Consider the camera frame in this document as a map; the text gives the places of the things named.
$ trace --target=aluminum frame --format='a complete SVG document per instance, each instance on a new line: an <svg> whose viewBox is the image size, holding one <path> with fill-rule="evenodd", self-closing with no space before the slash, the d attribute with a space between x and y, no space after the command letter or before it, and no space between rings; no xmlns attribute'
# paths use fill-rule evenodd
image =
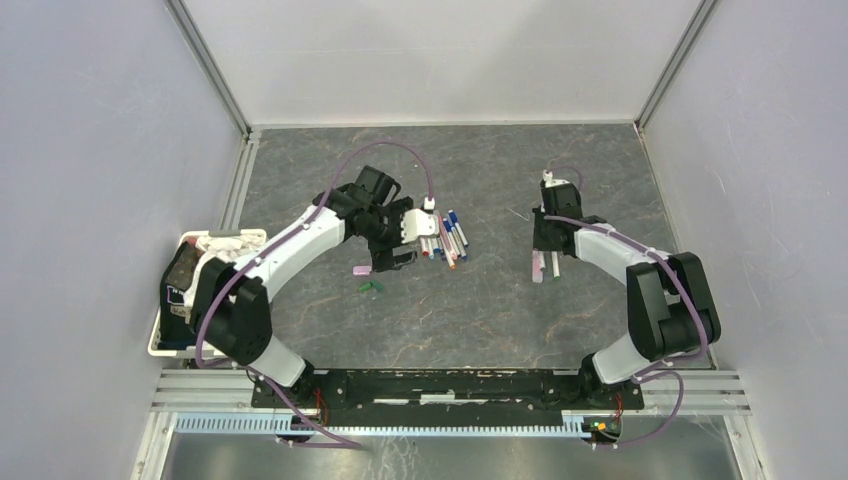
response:
<svg viewBox="0 0 848 480"><path fill-rule="evenodd" d="M224 213L221 215L219 223L221 230L239 229L241 211L247 197L247 188L250 185L250 176L253 174L253 164L256 161L256 153L259 151L259 139L261 137L262 131L255 130L242 144L233 175L233 183L230 185L227 203L224 205Z"/></svg>
<svg viewBox="0 0 848 480"><path fill-rule="evenodd" d="M662 74L660 74L660 78L657 80L656 85L654 85L654 89L651 91L651 94L648 95L648 100L645 101L642 111L639 112L639 116L636 117L635 125L637 131L644 129L648 122L651 121L651 117L654 115L654 112L656 112L657 106L663 96L665 96L665 93L668 91L668 88L671 86L674 78L677 76L680 66L692 50L692 45L701 34L701 30L707 23L707 20L709 20L710 15L712 15L718 1L719 0L701 0L701 3L698 4L698 8L695 9L695 13L692 15L689 25L687 25L686 30L683 31L683 36L680 37L680 41L677 42L677 46L674 48L671 58L669 58Z"/></svg>
<svg viewBox="0 0 848 480"><path fill-rule="evenodd" d="M561 375L575 375L573 370L557 371ZM755 429L753 417L742 387L739 375L734 371L727 370L682 370L679 373L686 383L688 395L684 396L683 406L678 415L680 416L721 416L727 425L731 437L731 445L739 471L743 480L760 480L768 478L765 467L759 456L759 449L755 441ZM286 427L288 419L293 412L289 409L256 409L250 406L254 385L247 378L244 370L178 370L167 369L162 371L153 403L148 416L147 428L139 448L136 463L133 468L131 479L148 480L161 477L165 459L167 457L170 442L175 431L184 428L185 421L180 424L180 419L208 420L210 422L224 421L261 421L276 419L285 425L277 425L274 428ZM677 399L677 381L673 379L660 379L646 383L642 386L645 408L636 411L625 411L626 416L657 416L664 415L669 411ZM314 414L311 409L304 409L306 414ZM612 414L612 411L592 410L577 411L564 410L564 424L573 422L582 416L603 416ZM251 425L230 424L226 427L230 430L238 427L241 434L268 434L268 424L261 422ZM438 435L440 432L410 431L398 432L395 429L369 429L358 428L356 431L345 431L340 433L357 435L385 435L396 436L398 434L416 435ZM497 432L472 432L472 431L445 431L445 435L475 435L477 433L491 436ZM504 432L509 436L574 436L567 428L559 431L526 431Z"/></svg>
<svg viewBox="0 0 848 480"><path fill-rule="evenodd" d="M185 2L183 0L165 0L165 5L168 7L168 10L174 17L174 21L183 33L188 46L194 54L194 58L197 59L197 62L200 64L200 68L203 69L203 73L206 74L206 78L209 79L209 82L212 84L212 88L215 89L215 93L221 100L230 120L233 121L233 124L241 132L242 136L247 138L247 136L251 133L250 123L248 123L247 118L244 116L244 113L238 105L238 102L236 102L233 92L224 80L224 75L218 68L218 64L215 63L215 59L212 57L212 53L209 51L206 41L203 40L203 36L200 34L197 24L194 23L194 19L191 18L191 13L189 13Z"/></svg>

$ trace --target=light gray wall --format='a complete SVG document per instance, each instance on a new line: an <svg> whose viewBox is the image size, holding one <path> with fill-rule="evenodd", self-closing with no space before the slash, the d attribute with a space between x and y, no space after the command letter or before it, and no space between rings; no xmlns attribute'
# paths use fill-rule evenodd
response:
<svg viewBox="0 0 848 480"><path fill-rule="evenodd" d="M157 282L239 141L164 2L0 6L0 476L129 475Z"/></svg>
<svg viewBox="0 0 848 480"><path fill-rule="evenodd" d="M848 475L846 25L844 0L721 2L647 127L778 479Z"/></svg>
<svg viewBox="0 0 848 480"><path fill-rule="evenodd" d="M698 0L187 0L254 124L627 121Z"/></svg>

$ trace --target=white tray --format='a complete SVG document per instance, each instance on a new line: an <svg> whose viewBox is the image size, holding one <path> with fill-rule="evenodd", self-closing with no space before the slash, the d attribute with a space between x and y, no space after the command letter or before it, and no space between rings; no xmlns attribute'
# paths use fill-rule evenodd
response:
<svg viewBox="0 0 848 480"><path fill-rule="evenodd" d="M183 244L189 237L201 237L203 235L209 235L209 230L195 230L191 232L186 232L180 237L179 243L177 243L177 248ZM262 242L266 242L268 240L268 234L265 230L261 228L245 228L239 230L239 235L261 235ZM153 355L154 357L170 357L170 358L194 358L194 345L187 347L185 350L159 350L157 346L159 345L159 316L161 312L159 310L156 311L156 321L153 322L153 331L150 332L150 340L147 343L147 353ZM203 358L223 358L226 357L223 353L216 350L212 345L209 345L206 342L203 342Z"/></svg>

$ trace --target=gray marble floor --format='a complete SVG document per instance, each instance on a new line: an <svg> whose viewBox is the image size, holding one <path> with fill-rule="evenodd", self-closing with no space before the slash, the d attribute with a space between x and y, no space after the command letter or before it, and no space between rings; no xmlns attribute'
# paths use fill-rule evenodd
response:
<svg viewBox="0 0 848 480"><path fill-rule="evenodd" d="M380 137L414 145L433 168L438 207L453 208L471 243L451 271L419 258L380 273L383 292L359 293L369 262L352 238L297 274L274 299L277 336L317 367L574 368L626 331L624 287L592 265L563 260L562 278L531 282L532 224L541 171L585 174L583 208L633 238L674 251L650 165L630 125L446 126L267 130L240 226L274 235L327 186L345 153ZM422 198L423 169L405 151L377 147L370 164Z"/></svg>

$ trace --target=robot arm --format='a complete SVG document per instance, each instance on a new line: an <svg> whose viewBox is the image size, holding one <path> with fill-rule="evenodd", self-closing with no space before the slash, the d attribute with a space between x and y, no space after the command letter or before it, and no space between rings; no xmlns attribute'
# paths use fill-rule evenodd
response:
<svg viewBox="0 0 848 480"><path fill-rule="evenodd" d="M388 199L392 190L394 196ZM200 272L189 319L192 330L198 331L224 284L236 271L253 263L254 267L216 309L206 341L240 365L263 372L283 387L292 387L311 365L273 335L270 300L297 272L353 235L368 240L372 268L377 272L411 263L414 252L395 256L393 250L415 242L419 236L435 236L439 220L413 208L409 197L395 200L399 192L400 185L394 179L366 166L356 182L331 191L324 208L308 225L305 222L318 208L323 193L315 197L314 205L300 218L258 251L236 263L210 260ZM301 231L284 245L278 245L295 229Z"/></svg>
<svg viewBox="0 0 848 480"><path fill-rule="evenodd" d="M697 329L680 301L681 292L656 260L610 236L614 229L606 220L584 217L580 192L573 184L546 172L540 186L543 202L533 210L533 248L592 263L627 288L628 332L583 360L580 376L585 388L592 392L619 384L658 360L698 348ZM579 220L602 231L545 220L548 215ZM718 340L721 326L701 261L688 252L655 253L669 264L692 299L708 343Z"/></svg>

